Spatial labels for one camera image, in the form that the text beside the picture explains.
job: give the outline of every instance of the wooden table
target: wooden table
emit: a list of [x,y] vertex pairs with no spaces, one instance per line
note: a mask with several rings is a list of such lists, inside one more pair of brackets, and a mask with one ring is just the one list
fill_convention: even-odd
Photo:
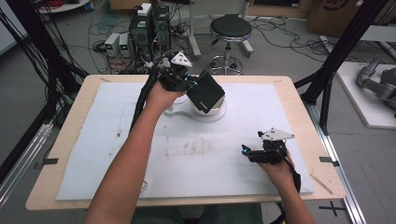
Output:
[[[319,157],[328,157],[317,131],[309,118],[297,90],[289,77],[268,76],[215,76],[221,83],[268,83],[274,84],[278,97],[287,115],[292,132],[311,176],[315,192],[302,195],[304,200],[342,199],[346,191],[331,162],[321,162]],[[85,79],[78,97],[62,127],[59,136],[49,154],[49,158],[58,158],[56,164],[45,165],[27,200],[29,210],[88,208],[90,201],[56,201],[61,186],[68,157],[76,143],[82,124],[91,108],[96,92],[103,82],[145,82],[147,76],[110,76],[92,75]],[[253,203],[280,201],[278,196],[233,196],[233,197],[195,197],[140,199],[138,206],[187,205],[210,203]]]

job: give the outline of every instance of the round stool seat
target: round stool seat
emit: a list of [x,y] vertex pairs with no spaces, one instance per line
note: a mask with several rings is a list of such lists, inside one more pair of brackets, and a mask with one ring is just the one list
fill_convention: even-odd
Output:
[[240,42],[250,37],[251,25],[237,16],[226,15],[210,23],[210,33],[217,39]]

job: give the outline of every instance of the person's right arm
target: person's right arm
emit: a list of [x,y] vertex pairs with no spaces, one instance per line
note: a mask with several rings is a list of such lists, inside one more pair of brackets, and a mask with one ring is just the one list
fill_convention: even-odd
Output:
[[284,161],[278,164],[259,163],[259,165],[268,174],[282,199],[288,224],[316,223],[294,187],[289,166]]

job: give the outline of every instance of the stool base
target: stool base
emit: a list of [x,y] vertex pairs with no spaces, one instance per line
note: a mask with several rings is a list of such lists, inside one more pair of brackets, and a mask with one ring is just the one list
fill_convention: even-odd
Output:
[[209,71],[213,75],[244,75],[244,67],[235,57],[229,57],[227,60],[224,56],[214,57],[209,63]]

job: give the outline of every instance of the stool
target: stool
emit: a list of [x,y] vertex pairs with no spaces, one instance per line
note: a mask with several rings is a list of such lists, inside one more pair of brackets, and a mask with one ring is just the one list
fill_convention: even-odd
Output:
[[210,23],[210,33],[218,40],[227,42],[224,56],[216,56],[209,63],[209,70],[212,74],[217,74],[217,70],[223,70],[227,75],[227,70],[236,75],[243,75],[244,68],[239,60],[230,56],[231,43],[247,40],[251,35],[251,25],[238,17],[238,15],[225,15]]

